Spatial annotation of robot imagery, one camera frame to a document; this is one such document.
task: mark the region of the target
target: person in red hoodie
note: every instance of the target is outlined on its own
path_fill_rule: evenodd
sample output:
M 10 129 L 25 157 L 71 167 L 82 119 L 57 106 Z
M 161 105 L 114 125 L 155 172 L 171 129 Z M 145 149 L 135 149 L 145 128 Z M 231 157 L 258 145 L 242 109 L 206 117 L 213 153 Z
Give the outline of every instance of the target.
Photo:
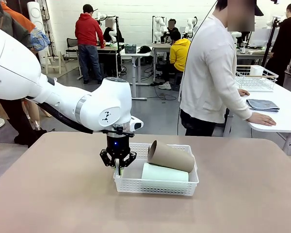
M 79 20 L 76 23 L 75 35 L 78 39 L 79 57 L 81 71 L 83 75 L 84 84 L 88 84 L 88 69 L 87 64 L 91 61 L 95 73 L 95 77 L 98 80 L 98 84 L 102 83 L 102 76 L 100 71 L 100 65 L 98 60 L 97 51 L 97 37 L 100 41 L 100 47 L 103 45 L 103 34 L 98 22 L 92 18 L 94 9 L 90 4 L 83 6 L 84 14 L 81 14 Z

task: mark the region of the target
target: white tower speaker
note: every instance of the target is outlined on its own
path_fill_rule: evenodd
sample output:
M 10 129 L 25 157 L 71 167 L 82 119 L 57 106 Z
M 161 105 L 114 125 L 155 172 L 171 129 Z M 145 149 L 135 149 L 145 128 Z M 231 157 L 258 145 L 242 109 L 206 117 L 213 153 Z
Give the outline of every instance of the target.
M 35 1 L 30 1 L 27 3 L 27 7 L 28 7 L 30 21 L 45 34 L 41 10 L 40 10 L 40 4 L 38 2 L 35 2 Z M 45 53 L 46 53 L 46 51 L 48 51 L 48 49 L 49 48 L 46 47 L 42 51 L 38 52 L 41 64 L 45 64 L 44 57 L 45 57 Z

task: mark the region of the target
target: blue jeans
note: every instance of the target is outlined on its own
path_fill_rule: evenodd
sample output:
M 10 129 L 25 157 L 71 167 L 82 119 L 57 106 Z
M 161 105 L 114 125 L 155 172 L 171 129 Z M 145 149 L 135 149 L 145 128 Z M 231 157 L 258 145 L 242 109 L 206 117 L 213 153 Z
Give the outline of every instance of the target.
M 102 80 L 99 59 L 98 59 L 98 51 L 96 46 L 93 45 L 78 45 L 79 48 L 79 59 L 80 66 L 83 75 L 83 80 L 88 80 L 88 68 L 87 64 L 89 61 L 91 62 L 94 74 L 97 80 Z

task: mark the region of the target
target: white shoe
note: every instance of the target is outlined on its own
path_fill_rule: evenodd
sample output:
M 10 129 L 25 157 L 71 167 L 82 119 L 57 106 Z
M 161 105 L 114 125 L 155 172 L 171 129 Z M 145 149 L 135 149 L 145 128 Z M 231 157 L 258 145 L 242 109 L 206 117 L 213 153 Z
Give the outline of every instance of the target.
M 171 85 L 169 83 L 164 83 L 163 85 L 159 86 L 159 89 L 162 90 L 171 90 Z

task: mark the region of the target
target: brown cardboard roll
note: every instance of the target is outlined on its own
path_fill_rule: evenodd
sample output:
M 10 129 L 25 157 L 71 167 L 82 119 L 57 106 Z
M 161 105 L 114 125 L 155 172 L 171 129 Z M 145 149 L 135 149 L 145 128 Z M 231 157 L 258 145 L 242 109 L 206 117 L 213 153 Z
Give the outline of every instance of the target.
M 153 142 L 147 160 L 151 164 L 165 166 L 189 173 L 194 167 L 194 158 L 191 155 L 185 151 L 174 149 L 158 141 Z

